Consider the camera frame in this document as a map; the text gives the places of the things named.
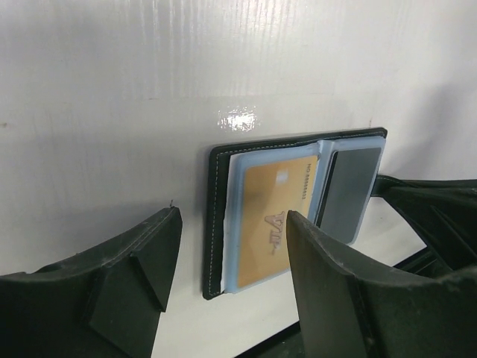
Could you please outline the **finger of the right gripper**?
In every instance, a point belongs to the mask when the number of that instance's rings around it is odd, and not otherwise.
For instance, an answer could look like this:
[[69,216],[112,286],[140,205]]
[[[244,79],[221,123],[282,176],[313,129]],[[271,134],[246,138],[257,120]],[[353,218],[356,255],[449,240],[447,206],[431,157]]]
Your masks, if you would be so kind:
[[373,197],[398,212],[448,269],[476,264],[476,180],[376,178]]

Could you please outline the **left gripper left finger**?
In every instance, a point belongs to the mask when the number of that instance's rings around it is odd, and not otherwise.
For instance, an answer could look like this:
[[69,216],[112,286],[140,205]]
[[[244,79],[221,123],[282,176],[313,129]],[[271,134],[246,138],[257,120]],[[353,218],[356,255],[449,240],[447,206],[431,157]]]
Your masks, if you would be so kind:
[[3,357],[149,357],[183,221],[167,207],[33,273],[1,277]]

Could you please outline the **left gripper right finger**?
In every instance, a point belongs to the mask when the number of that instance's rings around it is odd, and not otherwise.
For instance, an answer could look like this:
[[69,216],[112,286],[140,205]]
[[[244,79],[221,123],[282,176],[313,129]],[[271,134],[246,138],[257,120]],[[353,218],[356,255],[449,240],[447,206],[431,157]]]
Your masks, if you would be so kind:
[[476,269],[427,278],[380,263],[298,212],[286,224],[308,357],[474,357]]

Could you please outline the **black leather card holder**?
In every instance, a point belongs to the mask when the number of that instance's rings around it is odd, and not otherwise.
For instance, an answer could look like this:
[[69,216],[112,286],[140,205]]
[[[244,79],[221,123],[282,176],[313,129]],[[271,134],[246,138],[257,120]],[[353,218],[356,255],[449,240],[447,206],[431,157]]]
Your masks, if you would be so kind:
[[202,296],[206,300],[222,295],[222,263],[224,255],[224,213],[227,203],[227,185],[230,157],[234,154],[279,148],[295,148],[319,140],[352,139],[362,137],[386,138],[383,127],[363,128],[348,131],[307,134],[303,136],[275,137],[251,142],[219,145],[209,152],[206,197],[206,218],[203,247]]

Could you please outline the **gold VIP credit card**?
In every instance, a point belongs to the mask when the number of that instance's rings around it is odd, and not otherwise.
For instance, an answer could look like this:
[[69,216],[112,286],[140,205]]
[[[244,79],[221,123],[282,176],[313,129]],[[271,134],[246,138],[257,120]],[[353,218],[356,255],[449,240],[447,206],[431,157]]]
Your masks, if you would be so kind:
[[286,217],[309,214],[318,161],[314,154],[246,169],[237,289],[289,269]]

